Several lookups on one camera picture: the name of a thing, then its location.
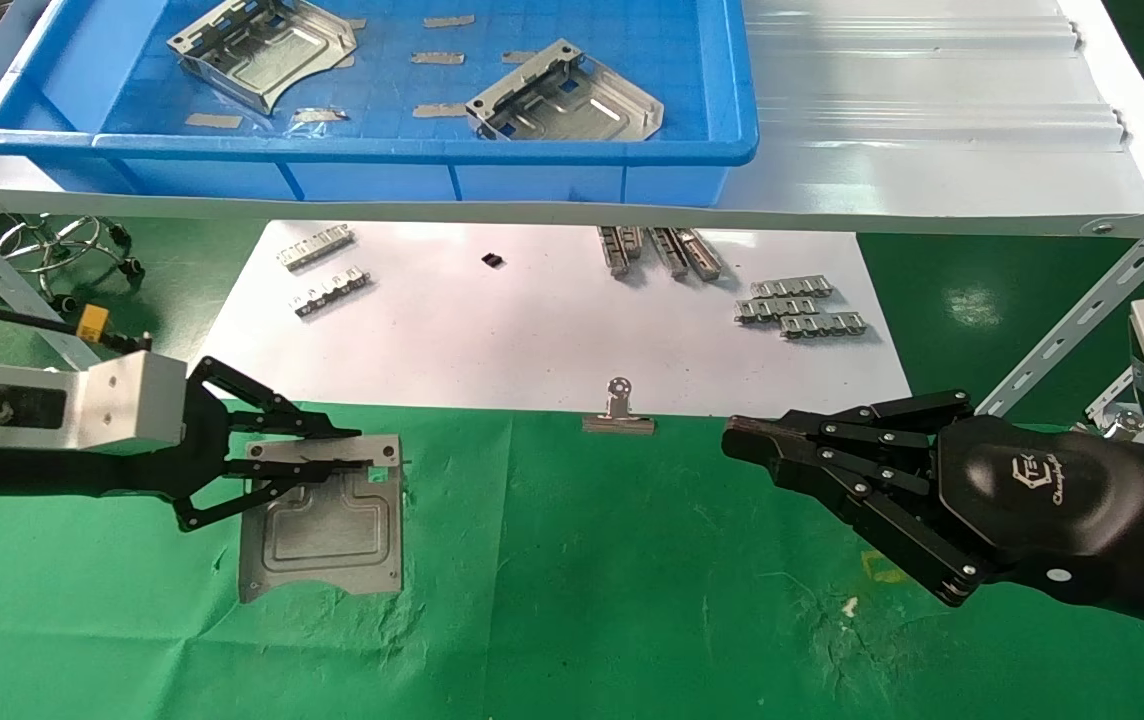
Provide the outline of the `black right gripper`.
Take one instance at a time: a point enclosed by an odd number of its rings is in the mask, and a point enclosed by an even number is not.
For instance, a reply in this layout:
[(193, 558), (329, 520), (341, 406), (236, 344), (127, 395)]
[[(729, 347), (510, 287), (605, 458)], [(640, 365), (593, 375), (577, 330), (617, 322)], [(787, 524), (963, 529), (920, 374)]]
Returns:
[(1144, 519), (1144, 445), (970, 416), (961, 389), (831, 414), (732, 416), (720, 448), (815, 498), (944, 606), (990, 579), (1107, 606), (1122, 543)]

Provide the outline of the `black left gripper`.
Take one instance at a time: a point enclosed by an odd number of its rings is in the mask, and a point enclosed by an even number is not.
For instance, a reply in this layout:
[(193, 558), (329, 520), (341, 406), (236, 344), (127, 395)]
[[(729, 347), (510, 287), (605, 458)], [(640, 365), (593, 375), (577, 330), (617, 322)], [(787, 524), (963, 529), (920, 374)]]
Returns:
[[(228, 410), (210, 387), (252, 409)], [(302, 440), (362, 437), (363, 432), (336, 427), (328, 414), (303, 410), (265, 383), (212, 356), (202, 357), (186, 379), (182, 425), (182, 440), (173, 448), (159, 448), (146, 454), (87, 454), (84, 496), (144, 496), (175, 501), (176, 524), (188, 533), (272, 503), (296, 486), (320, 484), (337, 470), (374, 464), (340, 459), (225, 460), (230, 432)], [(194, 494), (216, 478), (249, 480), (255, 488), (227, 501), (197, 507)]]

